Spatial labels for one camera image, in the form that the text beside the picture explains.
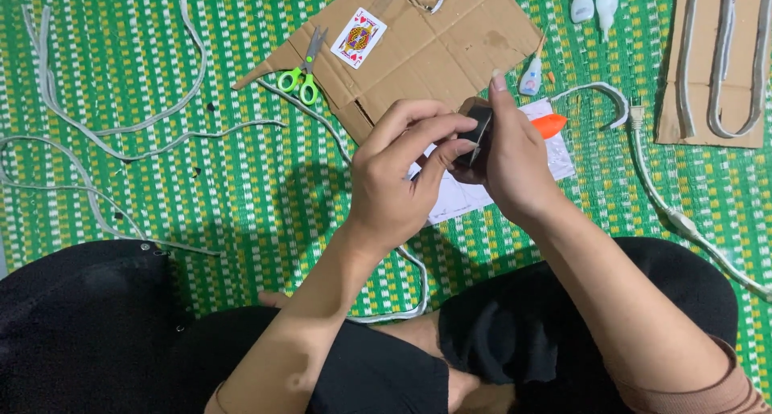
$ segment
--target small glue bottle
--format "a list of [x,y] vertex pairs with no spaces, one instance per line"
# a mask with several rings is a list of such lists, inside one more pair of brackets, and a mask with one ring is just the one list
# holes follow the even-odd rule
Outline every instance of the small glue bottle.
[[534,96],[536,93],[539,93],[541,88],[541,49],[544,47],[545,39],[546,36],[541,38],[534,59],[531,60],[528,70],[523,74],[523,77],[520,78],[520,94]]

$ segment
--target paper sheet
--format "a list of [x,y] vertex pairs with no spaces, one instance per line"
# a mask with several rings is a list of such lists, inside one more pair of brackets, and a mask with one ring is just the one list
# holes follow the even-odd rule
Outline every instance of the paper sheet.
[[[553,112],[552,105],[546,98],[529,103],[521,107],[520,110],[526,113],[526,116],[531,120],[552,114]],[[426,150],[426,154],[431,153],[434,149],[434,145],[430,146]],[[566,178],[576,172],[561,133],[546,141],[546,152],[547,163],[555,180]],[[413,164],[409,171],[409,177],[412,177],[420,169],[417,164]],[[440,183],[437,204],[429,213],[429,219],[425,225],[434,225],[438,222],[480,209],[491,203],[493,203],[493,200],[488,195],[485,187],[480,184],[458,183],[450,173],[445,172]]]

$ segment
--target white paper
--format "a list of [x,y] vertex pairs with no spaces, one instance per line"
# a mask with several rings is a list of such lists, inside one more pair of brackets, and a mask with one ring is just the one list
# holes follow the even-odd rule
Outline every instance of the white paper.
[[[530,120],[544,117],[552,114],[552,105],[544,98],[534,103],[529,103],[520,108]],[[432,144],[425,152],[429,155],[435,149]],[[560,180],[573,175],[574,163],[571,162],[571,156],[568,154],[563,135],[558,133],[554,137],[546,140],[546,160],[550,167],[550,172],[555,180]],[[421,167],[413,164],[408,172],[409,177],[417,173]],[[467,212],[480,209],[493,203],[485,187],[480,184],[463,184],[457,182],[450,173],[445,172],[442,176],[442,182],[439,187],[439,198],[434,209],[429,213],[429,219],[426,225],[434,225],[438,222],[450,218],[464,215]]]
[[354,69],[359,69],[386,28],[388,28],[386,24],[360,7],[346,24],[346,28],[338,35],[330,52]]

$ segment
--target woven mat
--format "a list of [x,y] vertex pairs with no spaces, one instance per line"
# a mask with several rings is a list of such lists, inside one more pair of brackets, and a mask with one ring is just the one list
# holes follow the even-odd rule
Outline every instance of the woven mat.
[[[344,220],[350,176],[319,123],[257,86],[239,92],[228,87],[331,1],[189,0],[191,19],[212,58],[201,92],[183,113],[105,141],[135,154],[187,130],[222,131],[258,117],[279,119],[289,127],[191,140],[156,158],[124,164],[46,110],[21,6],[33,6],[37,23],[43,5],[53,7],[50,63],[60,102],[71,116],[99,130],[139,123],[188,92],[199,55],[182,25],[179,0],[0,0],[2,135],[45,135],[63,142],[90,170],[95,186],[148,235],[225,250],[222,258],[172,250],[181,296],[198,315],[255,303],[262,288],[291,292]],[[651,141],[672,0],[620,0],[608,44],[600,43],[594,23],[571,23],[569,0],[517,2],[548,33],[544,71],[554,72],[556,84],[546,83],[543,94],[606,81],[649,107]],[[509,82],[514,86],[514,76]],[[767,100],[767,123],[772,123],[772,101]],[[214,111],[207,110],[208,103]],[[580,92],[554,107],[571,118],[564,133],[577,175],[560,182],[568,198],[612,235],[654,236],[689,246],[660,224],[635,174],[627,132],[598,130],[612,119],[612,103]],[[333,121],[352,152],[353,142],[326,104],[316,109]],[[757,151],[652,143],[646,149],[665,199],[682,207],[739,267],[761,280],[772,277],[770,135],[767,128],[765,147]],[[9,147],[5,168],[24,182],[77,180],[69,161],[41,143]],[[116,229],[130,231],[125,219],[113,216],[115,208],[102,202],[101,209]],[[99,229],[82,192],[6,187],[0,229],[11,271],[66,246],[111,239]],[[493,206],[424,229],[409,245],[431,272],[432,307],[478,281],[540,259],[530,239]],[[411,308],[419,289],[417,269],[392,253],[352,312]],[[738,356],[769,399],[766,349],[772,309],[739,289],[737,297]]]

